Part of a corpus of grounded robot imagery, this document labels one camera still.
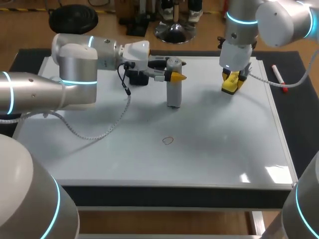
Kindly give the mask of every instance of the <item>red marker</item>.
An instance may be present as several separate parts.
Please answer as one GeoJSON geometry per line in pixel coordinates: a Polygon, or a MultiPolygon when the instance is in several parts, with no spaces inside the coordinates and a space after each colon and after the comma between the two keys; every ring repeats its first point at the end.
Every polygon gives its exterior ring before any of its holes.
{"type": "MultiPolygon", "coordinates": [[[[276,65],[273,65],[272,68],[273,68],[273,71],[274,71],[274,73],[275,73],[275,75],[276,75],[276,78],[277,78],[279,84],[285,85],[285,82],[284,82],[283,78],[281,77],[281,75],[280,75],[280,73],[279,73],[279,71],[278,71],[278,69],[277,69],[277,66],[276,66],[276,65]]],[[[287,87],[283,87],[282,89],[283,89],[283,92],[284,92],[284,93],[287,93],[287,92],[288,92],[288,88],[287,88],[287,87]]]]}

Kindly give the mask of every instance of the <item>cylindrical object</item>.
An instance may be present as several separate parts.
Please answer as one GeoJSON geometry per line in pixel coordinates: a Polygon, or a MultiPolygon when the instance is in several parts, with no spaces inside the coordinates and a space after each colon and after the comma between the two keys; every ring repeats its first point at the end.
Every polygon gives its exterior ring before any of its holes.
{"type": "Polygon", "coordinates": [[[179,20],[179,3],[174,3],[173,21],[178,23],[179,20]]]}
{"type": "Polygon", "coordinates": [[[69,44],[79,44],[96,49],[98,53],[98,69],[116,70],[119,64],[119,46],[108,38],[89,35],[57,34],[52,41],[52,58],[58,64],[61,47],[69,44]]]}
{"type": "Polygon", "coordinates": [[[0,144],[0,238],[77,238],[69,195],[19,142],[0,135],[0,144]]]}
{"type": "Polygon", "coordinates": [[[264,42],[273,47],[308,37],[314,27],[310,6],[302,1],[269,1],[256,12],[258,29],[264,42]]]}
{"type": "Polygon", "coordinates": [[[283,229],[289,239],[319,238],[319,153],[285,201],[283,229]]]}
{"type": "MultiPolygon", "coordinates": [[[[177,57],[171,57],[167,61],[166,69],[181,74],[182,61],[177,57]]],[[[166,83],[166,98],[168,107],[179,108],[181,104],[181,81],[166,83]]]]}
{"type": "Polygon", "coordinates": [[[231,0],[227,12],[225,39],[233,45],[249,45],[256,41],[258,27],[255,18],[263,0],[231,0]]]}
{"type": "Polygon", "coordinates": [[[58,56],[62,80],[83,83],[97,81],[98,55],[95,49],[78,44],[66,44],[61,47],[58,56]]]}
{"type": "Polygon", "coordinates": [[[0,113],[55,110],[62,98],[59,82],[24,72],[0,73],[0,113]]]}

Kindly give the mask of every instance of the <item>gray cylinder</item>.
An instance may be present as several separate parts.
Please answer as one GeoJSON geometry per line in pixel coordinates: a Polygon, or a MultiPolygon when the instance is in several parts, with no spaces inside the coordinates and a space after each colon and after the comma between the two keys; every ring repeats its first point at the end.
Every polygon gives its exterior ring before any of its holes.
{"type": "MultiPolygon", "coordinates": [[[[168,71],[181,74],[182,61],[177,57],[171,57],[167,61],[168,71]]],[[[181,104],[181,81],[166,83],[167,106],[179,108],[181,104]]]]}
{"type": "Polygon", "coordinates": [[[62,85],[38,75],[0,73],[0,83],[2,114],[55,110],[61,102],[62,85]]]}
{"type": "Polygon", "coordinates": [[[52,58],[58,64],[59,52],[62,46],[74,43],[83,46],[88,46],[96,49],[98,53],[98,69],[101,70],[116,70],[118,66],[118,51],[117,42],[108,38],[89,36],[89,35],[74,35],[74,34],[57,34],[52,41],[52,58]]]}
{"type": "Polygon", "coordinates": [[[289,239],[318,238],[319,153],[289,194],[283,210],[283,229],[289,239]]]}
{"type": "Polygon", "coordinates": [[[225,29],[225,38],[229,43],[233,45],[249,45],[256,41],[258,26],[255,14],[257,8],[263,2],[262,0],[230,1],[225,29]]]}
{"type": "Polygon", "coordinates": [[[7,215],[4,223],[0,224],[0,238],[2,239],[75,239],[79,233],[79,216],[77,208],[55,179],[34,159],[19,142],[0,135],[0,142],[5,145],[1,153],[0,165],[6,170],[14,172],[14,180],[2,180],[8,186],[23,184],[30,179],[29,187],[23,187],[24,197],[20,192],[9,194],[21,197],[21,203],[14,208],[14,213],[7,215]]]}

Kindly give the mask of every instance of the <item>chair base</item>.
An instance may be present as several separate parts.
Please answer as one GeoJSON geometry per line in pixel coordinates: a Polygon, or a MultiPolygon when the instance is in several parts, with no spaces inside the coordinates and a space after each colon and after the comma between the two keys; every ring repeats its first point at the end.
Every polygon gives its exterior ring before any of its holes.
{"type": "Polygon", "coordinates": [[[163,42],[182,44],[192,40],[196,36],[194,25],[178,22],[160,22],[154,30],[155,36],[163,42]]]}

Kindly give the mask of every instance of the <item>wooden floor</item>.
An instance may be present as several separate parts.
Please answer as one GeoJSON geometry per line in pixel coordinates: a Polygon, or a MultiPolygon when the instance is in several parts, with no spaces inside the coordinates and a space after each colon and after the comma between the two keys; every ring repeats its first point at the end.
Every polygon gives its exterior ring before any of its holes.
{"type": "MultiPolygon", "coordinates": [[[[50,7],[58,7],[57,1],[50,0],[50,7]]],[[[86,3],[85,0],[62,0],[63,3],[86,3]]],[[[10,7],[43,7],[41,0],[16,0],[10,7]]],[[[217,10],[219,0],[204,0],[204,11],[217,10]]],[[[7,71],[21,48],[50,48],[55,35],[48,26],[45,12],[13,13],[1,12],[0,69],[7,71]]],[[[187,44],[170,45],[158,41],[151,23],[145,39],[150,41],[151,49],[156,50],[217,50],[217,36],[222,36],[224,23],[219,14],[205,14],[197,26],[198,34],[187,44]]],[[[99,24],[89,34],[108,37],[120,43],[139,41],[138,37],[125,36],[125,28],[117,24],[111,14],[99,15],[99,24]]],[[[293,43],[280,49],[265,46],[259,40],[256,50],[299,51],[305,64],[318,46],[307,40],[293,43]]],[[[319,67],[310,73],[313,85],[319,93],[319,67]]],[[[277,212],[264,212],[266,226],[277,212]]],[[[80,212],[82,233],[142,233],[142,234],[229,234],[246,235],[249,227],[244,212],[80,212]]]]}

